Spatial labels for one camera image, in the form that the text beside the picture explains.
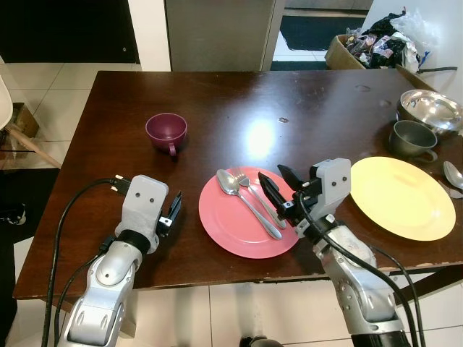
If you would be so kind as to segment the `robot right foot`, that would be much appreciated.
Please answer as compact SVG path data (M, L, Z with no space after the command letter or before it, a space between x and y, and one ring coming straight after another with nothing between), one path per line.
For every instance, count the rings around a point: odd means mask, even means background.
M277 340L271 340L271 338L259 335L241 338L239 347L284 347L284 345L278 343Z

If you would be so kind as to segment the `steel bowl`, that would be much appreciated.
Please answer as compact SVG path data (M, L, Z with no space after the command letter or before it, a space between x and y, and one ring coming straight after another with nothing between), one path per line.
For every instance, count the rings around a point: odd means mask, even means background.
M396 109L396 120L423 123L438 138L460 135L463 125L461 106L433 90L407 90L400 96Z

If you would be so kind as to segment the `cardboard box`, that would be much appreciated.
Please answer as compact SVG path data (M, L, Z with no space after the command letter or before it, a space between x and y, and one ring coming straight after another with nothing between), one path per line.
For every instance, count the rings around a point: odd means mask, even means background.
M330 47L328 47L325 59L326 65L329 69L366 69L362 66L360 61L356 60L351 53L345 48L344 41L347 39L348 34L339 34L334 37L331 41ZM417 74L408 72L404 67L397 67L396 71L406 79L414 89L433 90L428 83L423 82Z

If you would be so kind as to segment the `steel spoon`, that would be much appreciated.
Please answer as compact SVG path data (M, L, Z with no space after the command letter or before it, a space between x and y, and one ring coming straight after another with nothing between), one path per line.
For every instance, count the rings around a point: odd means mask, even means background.
M270 222L267 218L265 218L264 215L261 215L258 212L258 209L255 209L254 205L252 205L251 202L249 202L248 199L245 198L245 196L241 195L241 186L239 185L239 181L235 178L235 176L232 176L231 173L225 171L225 169L219 169L217 171L216 176L217 182L219 185L221 185L221 188L223 189L223 192L225 192L225 194L234 195L240 198L242 202L250 209L251 213L255 216L255 218L258 219L265 231L267 231L268 234L271 235L272 238L274 238L274 240L282 239L282 234L275 227L275 225L272 224L272 222Z
M461 171L451 162L443 163L444 178L457 189L463 189L463 175Z

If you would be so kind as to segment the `yellow plate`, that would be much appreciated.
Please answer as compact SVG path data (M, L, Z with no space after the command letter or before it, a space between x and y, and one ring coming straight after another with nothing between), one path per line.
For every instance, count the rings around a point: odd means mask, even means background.
M454 204L442 186L403 160L377 156L354 163L351 198L381 228L409 240L440 240L456 225Z

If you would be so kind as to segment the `purple cup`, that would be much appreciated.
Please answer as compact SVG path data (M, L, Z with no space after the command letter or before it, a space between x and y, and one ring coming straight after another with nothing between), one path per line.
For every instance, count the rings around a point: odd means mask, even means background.
M168 153L172 160L177 159L185 145L187 129L186 119L176 113L157 113L145 123L152 146Z

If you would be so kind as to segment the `dark door mat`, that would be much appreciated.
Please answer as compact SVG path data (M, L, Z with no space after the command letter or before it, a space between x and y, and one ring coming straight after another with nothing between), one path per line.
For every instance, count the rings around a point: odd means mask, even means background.
M354 17L283 16L280 31L290 50L323 51L328 49L335 36L360 29L364 20Z

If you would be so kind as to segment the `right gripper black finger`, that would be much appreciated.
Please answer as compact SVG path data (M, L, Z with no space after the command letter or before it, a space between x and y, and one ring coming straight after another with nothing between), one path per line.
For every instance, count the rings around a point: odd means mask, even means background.
M300 191L303 189L304 181L295 174L295 172L285 165L279 166L279 171L281 173L281 177L286 181L286 184L289 188L293 189L294 191Z
M280 193L280 189L269 176L263 172L258 173L258 181L264 191L268 201L273 205L277 215L287 215L290 208L290 202Z

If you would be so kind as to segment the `steel fork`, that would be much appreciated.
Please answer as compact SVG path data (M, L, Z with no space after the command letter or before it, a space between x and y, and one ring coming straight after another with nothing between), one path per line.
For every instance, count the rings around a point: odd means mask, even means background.
M463 198L463 194L460 191L457 191L456 189L451 189L449 186L446 186L442 182L439 182L439 184L444 188L444 191L450 196L452 199L461 199Z
M261 205L263 205L264 207L264 210L266 212L268 212L268 215L269 217L271 217L271 220L280 228L285 228L286 227L286 224L285 222L283 222L280 218L278 218L278 216L276 215L276 211L264 200L261 198L260 194L258 194L257 190L255 188L252 188L251 186L251 183L250 183L250 179L248 178L248 176L245 175L244 172L241 171L240 168L231 168L229 169L229 172L231 172L232 175L235 176L235 178L237 179L238 183L242 186L242 187L246 187L249 189L249 192L251 192L252 195L255 196L255 198L257 198L258 202L261 203Z

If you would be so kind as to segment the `pink plate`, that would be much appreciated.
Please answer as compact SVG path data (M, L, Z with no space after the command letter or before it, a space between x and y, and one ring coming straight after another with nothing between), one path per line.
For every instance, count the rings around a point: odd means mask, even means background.
M281 229L281 240L272 238L241 199L223 191L217 176L205 183L198 211L206 233L216 244L238 257L278 257L299 240L291 225Z

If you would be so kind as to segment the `small brown box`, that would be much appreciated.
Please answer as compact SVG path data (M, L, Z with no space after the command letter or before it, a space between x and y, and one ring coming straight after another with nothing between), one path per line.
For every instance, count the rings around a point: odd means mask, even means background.
M13 103L11 123L29 138L34 138L40 129L38 122L25 103Z

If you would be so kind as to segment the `black door panel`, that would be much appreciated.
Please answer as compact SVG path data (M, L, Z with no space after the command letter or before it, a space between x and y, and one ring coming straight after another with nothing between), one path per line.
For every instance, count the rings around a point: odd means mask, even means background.
M0 0L0 59L136 64L128 0Z

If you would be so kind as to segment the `grey door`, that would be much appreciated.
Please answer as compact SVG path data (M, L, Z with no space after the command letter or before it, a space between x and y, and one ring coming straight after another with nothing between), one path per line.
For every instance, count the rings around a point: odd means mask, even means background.
M165 0L173 72L267 72L286 0Z

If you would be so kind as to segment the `clear white plastic bag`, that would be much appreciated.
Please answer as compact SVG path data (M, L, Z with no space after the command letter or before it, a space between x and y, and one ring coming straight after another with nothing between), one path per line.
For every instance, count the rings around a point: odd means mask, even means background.
M427 21L419 9L407 11L390 20L391 26L416 44L420 52L436 53L440 43L440 30L433 21Z

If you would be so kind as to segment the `black rubbish bag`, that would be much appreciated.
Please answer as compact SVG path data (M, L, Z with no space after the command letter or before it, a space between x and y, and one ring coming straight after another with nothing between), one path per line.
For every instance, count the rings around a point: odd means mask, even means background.
M348 34L344 47L367 69L401 66L410 72L416 72L420 67L417 46L393 24L394 20L403 20L406 16L406 9L402 10L402 14L390 13L375 22L366 32Z

